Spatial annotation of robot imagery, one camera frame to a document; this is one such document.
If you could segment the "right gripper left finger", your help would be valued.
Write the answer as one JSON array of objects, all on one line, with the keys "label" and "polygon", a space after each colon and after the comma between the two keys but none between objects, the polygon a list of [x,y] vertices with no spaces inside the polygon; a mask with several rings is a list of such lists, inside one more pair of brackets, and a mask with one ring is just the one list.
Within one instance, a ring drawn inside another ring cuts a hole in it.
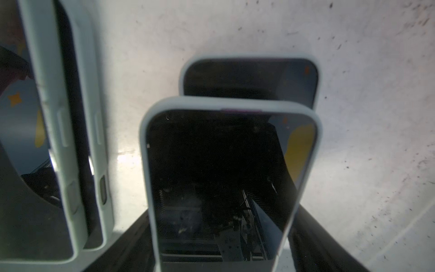
[{"label": "right gripper left finger", "polygon": [[150,220],[145,211],[133,225],[96,261],[87,272],[153,272]]}]

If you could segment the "white plastic storage box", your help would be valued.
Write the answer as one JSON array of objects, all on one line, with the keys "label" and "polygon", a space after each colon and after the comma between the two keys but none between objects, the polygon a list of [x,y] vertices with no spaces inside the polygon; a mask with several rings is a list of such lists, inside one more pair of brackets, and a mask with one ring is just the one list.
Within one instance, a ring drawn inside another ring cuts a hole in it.
[{"label": "white plastic storage box", "polygon": [[311,54],[323,137],[301,204],[373,272],[435,269],[433,1],[84,1],[96,26],[115,217],[147,208],[139,125],[192,57]]}]

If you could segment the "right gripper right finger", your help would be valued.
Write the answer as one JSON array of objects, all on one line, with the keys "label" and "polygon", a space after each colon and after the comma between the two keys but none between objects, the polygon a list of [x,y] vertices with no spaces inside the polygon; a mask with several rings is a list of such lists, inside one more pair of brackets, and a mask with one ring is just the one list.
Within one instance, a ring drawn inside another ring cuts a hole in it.
[{"label": "right gripper right finger", "polygon": [[366,272],[303,206],[298,208],[288,235],[297,272]]}]

